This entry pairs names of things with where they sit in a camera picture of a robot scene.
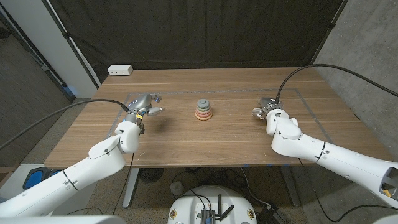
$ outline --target wooden table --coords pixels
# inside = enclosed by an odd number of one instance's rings
[[[141,93],[160,93],[153,105],[166,107],[144,117],[145,134],[133,167],[212,167],[297,165],[296,158],[271,149],[266,122],[251,115],[260,97],[275,97],[294,68],[135,70],[128,77],[109,76],[94,98],[129,103]],[[194,116],[200,98],[209,100],[213,117]],[[319,76],[306,69],[285,85],[280,100],[297,118],[303,133],[367,156],[392,160],[372,132]],[[62,169],[86,158],[97,142],[113,134],[126,115],[112,103],[90,103],[44,164]],[[125,155],[126,165],[132,156]]]

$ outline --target power outlet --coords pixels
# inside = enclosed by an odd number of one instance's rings
[[[131,75],[131,65],[111,65],[108,68],[110,75]]]

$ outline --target beige ring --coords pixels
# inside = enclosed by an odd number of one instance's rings
[[[201,118],[199,117],[196,113],[195,113],[195,117],[198,118],[198,120],[200,121],[207,121],[208,119],[210,119],[213,116],[213,113],[210,114],[210,116],[208,116],[207,118]]]

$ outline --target pink ring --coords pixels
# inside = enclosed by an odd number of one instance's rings
[[[210,111],[210,113],[208,113],[208,114],[198,114],[198,113],[196,113],[196,112],[195,112],[195,114],[196,114],[197,116],[201,117],[201,118],[207,118],[208,116],[212,115],[211,111]]]
[[[197,108],[197,109],[195,110],[195,112],[196,112],[197,114],[206,115],[206,114],[209,114],[209,113],[211,112],[211,108],[209,108],[209,110],[206,111],[206,112],[202,112],[202,111],[198,110],[198,108]]]

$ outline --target black backdrop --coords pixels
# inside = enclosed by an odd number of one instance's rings
[[[134,69],[300,67],[342,0],[51,0],[103,82]]]

